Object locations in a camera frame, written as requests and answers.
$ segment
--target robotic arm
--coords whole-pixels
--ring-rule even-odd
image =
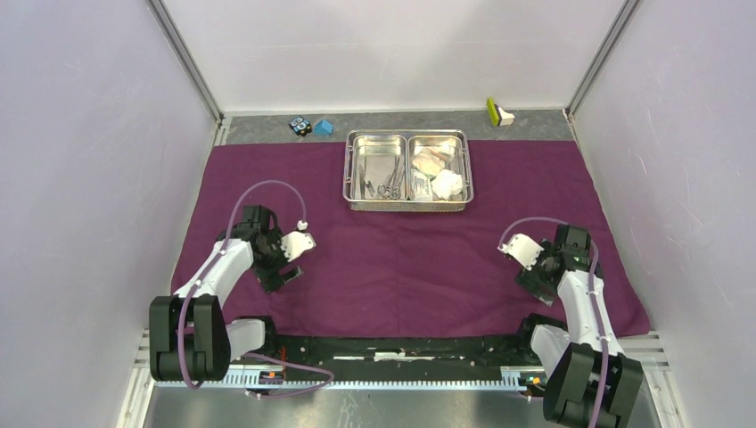
[[[514,279],[517,284],[548,305],[555,296],[564,304],[568,332],[553,325],[538,325],[530,341],[549,379],[544,395],[546,420],[584,428],[589,425],[596,395],[602,394],[596,428],[624,428],[643,381],[643,368],[638,361],[625,357],[614,336],[598,267],[593,290],[588,287],[590,246],[588,231],[560,225],[553,243],[537,243],[517,234],[499,250],[522,265]],[[592,295],[596,296],[598,314],[591,304]],[[598,323],[603,324],[603,335]],[[608,342],[609,349],[603,391],[598,390],[601,340]]]
[[[286,236],[278,227],[275,213],[261,205],[244,207],[242,221],[236,224],[223,251],[226,236],[218,236],[210,256],[192,279],[172,296],[155,298],[150,305],[150,370],[160,381],[182,380],[178,360],[177,328],[179,310],[201,272],[221,253],[206,273],[189,303],[187,322],[193,335],[185,337],[189,374],[195,381],[219,381],[230,362],[265,342],[265,324],[259,319],[237,319],[226,325],[223,308],[228,295],[244,272],[254,270],[263,289],[270,293],[300,276],[302,270],[280,271],[304,252],[315,248],[307,223],[301,221]]]

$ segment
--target white wall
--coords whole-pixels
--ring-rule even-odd
[[[577,135],[693,427],[753,426],[756,4],[643,2]]]
[[[212,120],[145,2],[0,5],[0,426],[113,426]]]
[[[226,111],[553,108],[622,0],[164,0]]]

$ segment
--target wire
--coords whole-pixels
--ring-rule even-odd
[[[526,217],[520,218],[515,221],[501,234],[501,239],[498,241],[498,246],[504,245],[504,241],[516,226],[528,222],[528,221],[548,221],[556,223],[558,225],[566,225],[567,222],[560,220],[559,218],[551,217]],[[598,297],[595,293],[596,287],[594,285],[594,277],[596,276],[596,267],[598,266],[598,246],[595,242],[591,241],[591,249],[593,250],[593,257],[591,258],[591,265],[588,269],[588,290],[591,295],[591,305],[593,307],[594,315],[596,316],[596,325],[598,326],[598,334],[601,338],[601,373],[598,378],[598,389],[596,390],[596,399],[593,403],[593,412],[591,413],[590,421],[588,422],[588,428],[596,428],[598,423],[598,416],[601,412],[601,405],[604,402],[604,390],[606,389],[606,376],[609,374],[609,343],[606,337],[606,325],[604,325],[604,319],[601,317],[601,312],[598,304]]]
[[[326,370],[324,368],[318,368],[318,367],[312,367],[312,366],[302,366],[300,364],[294,364],[294,363],[288,363],[286,361],[282,361],[280,359],[271,358],[262,354],[258,354],[255,352],[247,352],[244,354],[245,357],[252,357],[256,359],[261,359],[263,361],[267,361],[268,363],[273,364],[279,364],[284,367],[291,367],[291,368],[298,368],[299,370],[307,370],[308,372],[315,372],[320,373],[323,375],[328,375],[328,380],[323,381],[322,383],[319,383],[315,386],[310,386],[309,388],[304,388],[302,390],[296,390],[293,392],[286,392],[285,394],[276,394],[276,395],[262,395],[260,393],[255,394],[255,397],[257,399],[286,399],[289,397],[294,397],[295,395],[301,395],[301,394],[307,394],[308,392],[317,391],[327,384],[333,382],[333,379],[336,377],[335,374],[331,370]]]
[[[189,368],[186,365],[186,351],[184,349],[184,331],[185,331],[185,325],[186,325],[186,312],[189,310],[189,302],[192,300],[192,297],[194,297],[194,294],[197,292],[197,288],[204,282],[205,276],[215,267],[216,263],[218,263],[218,260],[220,260],[221,257],[223,257],[226,254],[226,247],[228,246],[228,241],[231,237],[231,228],[234,226],[234,219],[236,218],[236,211],[239,210],[239,206],[242,205],[242,202],[244,201],[244,198],[247,197],[248,194],[250,194],[251,191],[257,189],[258,187],[261,187],[263,185],[283,185],[285,187],[288,187],[292,189],[292,191],[297,195],[297,198],[300,200],[300,204],[302,205],[302,221],[307,221],[307,206],[305,205],[305,200],[302,198],[301,193],[294,188],[293,185],[290,185],[289,183],[286,183],[284,181],[280,180],[265,180],[260,181],[257,184],[254,184],[250,186],[247,190],[242,193],[241,196],[239,196],[239,199],[236,200],[236,204],[234,205],[234,210],[231,211],[231,217],[228,219],[228,227],[226,228],[226,237],[223,239],[223,243],[220,245],[220,251],[218,251],[215,256],[210,260],[210,263],[208,263],[205,268],[200,271],[200,274],[197,275],[197,280],[194,281],[194,284],[189,288],[189,291],[186,293],[186,296],[184,297],[184,302],[181,304],[181,311],[178,313],[178,365],[181,368],[181,377],[184,379],[184,383],[186,383],[186,386],[188,386],[190,389],[196,390],[202,385],[202,381],[199,381],[197,383],[192,382],[192,377],[189,375]]]

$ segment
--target metal frame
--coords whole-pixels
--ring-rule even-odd
[[[661,422],[661,428],[686,428],[685,418],[680,411],[677,401],[677,388],[670,371],[670,364],[667,356],[664,354],[662,342],[659,334],[650,332],[640,336],[631,336],[620,339],[620,344],[629,358],[641,362],[645,371],[645,378],[648,381],[649,389],[652,394],[653,404],[656,413]],[[243,366],[232,365],[226,378],[216,383],[207,383],[204,387],[210,388],[242,388],[245,386],[260,385],[257,383],[259,375],[255,374],[262,369],[271,368],[271,366]],[[472,391],[518,391],[517,384],[519,373],[543,372],[543,367],[539,366],[518,366],[518,367],[501,367],[502,381],[491,383],[334,383],[330,389],[335,390],[414,390],[414,391],[431,391],[431,390],[472,390]],[[123,399],[117,428],[143,428],[147,417],[152,392],[155,387],[171,387],[173,385],[163,385],[156,383],[150,374],[150,333],[145,330],[142,334],[142,341],[136,353],[134,367],[129,381],[126,395]],[[285,385],[288,387],[305,387],[307,383],[291,383]]]
[[[598,48],[596,55],[594,55],[593,61],[590,66],[588,66],[588,71],[586,71],[585,76],[583,76],[583,79],[580,81],[578,90],[575,91],[575,95],[572,96],[570,103],[567,104],[567,107],[564,109],[568,118],[575,114],[575,111],[578,110],[583,103],[583,100],[585,100],[586,94],[596,81],[598,73],[604,67],[606,59],[612,53],[612,50],[614,50],[614,47],[617,45],[617,40],[619,40],[622,31],[627,27],[630,18],[632,18],[633,13],[640,3],[641,0],[625,0],[625,3],[614,18],[614,22],[612,22],[609,32],[606,33],[604,41]]]
[[[176,52],[176,56],[181,62],[181,65],[184,67],[186,74],[189,76],[189,79],[192,80],[192,84],[194,84],[194,87],[200,93],[200,97],[205,103],[205,107],[208,109],[210,116],[212,116],[217,122],[220,122],[224,118],[223,111],[220,109],[218,102],[210,92],[208,82],[206,82],[202,77],[200,69],[194,62],[192,54],[189,53],[189,48],[186,47],[186,43],[181,37],[181,33],[178,32],[176,23],[173,21],[173,18],[171,18],[170,12],[168,12],[168,8],[162,0],[146,1],[150,6],[150,10],[152,10],[152,14],[155,15],[155,19],[163,29],[168,42],[173,47],[174,52]]]

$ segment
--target dice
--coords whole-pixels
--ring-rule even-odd
[[[312,132],[312,125],[310,125],[309,120],[304,119],[301,116],[292,119],[292,121],[289,122],[289,128],[291,128],[298,136],[306,136]]]

